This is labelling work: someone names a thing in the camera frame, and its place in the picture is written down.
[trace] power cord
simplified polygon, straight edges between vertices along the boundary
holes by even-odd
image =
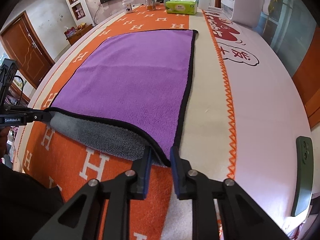
[[[19,99],[19,101],[17,102],[17,105],[20,105],[21,98],[22,98],[22,94],[23,94],[24,81],[23,81],[23,79],[22,79],[20,76],[14,76],[14,77],[15,77],[15,78],[20,78],[20,80],[22,81],[22,88],[21,88],[20,99]]]
[[[96,16],[97,16],[97,13],[98,13],[98,11],[99,11],[99,9],[100,9],[100,6],[101,6],[101,2],[99,3],[98,10],[96,11],[96,14],[94,15],[94,18],[93,18],[93,22],[94,22],[95,25],[98,25],[98,24],[96,23]]]

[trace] green tissue box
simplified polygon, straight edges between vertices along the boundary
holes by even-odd
[[[165,3],[167,13],[179,13],[195,15],[197,13],[197,2],[193,1],[167,1]]]

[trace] wooden side table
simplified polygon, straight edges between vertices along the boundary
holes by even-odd
[[[93,28],[92,24],[86,25],[81,30],[77,31],[75,34],[73,34],[71,37],[67,38],[70,45],[72,46],[75,44],[83,35],[85,35],[89,30]]]

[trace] person's hand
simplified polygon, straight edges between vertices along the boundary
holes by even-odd
[[[5,151],[7,149],[9,131],[10,131],[10,126],[5,127],[0,131],[0,158],[2,158],[3,155],[5,155]]]

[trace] metal screw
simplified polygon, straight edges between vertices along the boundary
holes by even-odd
[[[89,181],[88,181],[88,185],[90,186],[90,187],[94,187],[94,186],[96,186],[98,184],[98,180],[97,179],[90,179]]]
[[[224,182],[227,186],[233,186],[235,181],[233,179],[226,179]]]
[[[131,177],[134,174],[136,174],[136,172],[134,170],[127,170],[124,174],[126,174],[126,176]]]
[[[198,175],[198,171],[196,171],[196,170],[190,170],[190,171],[188,171],[188,174],[189,174],[189,176],[194,177],[194,176],[197,176],[197,175]]]

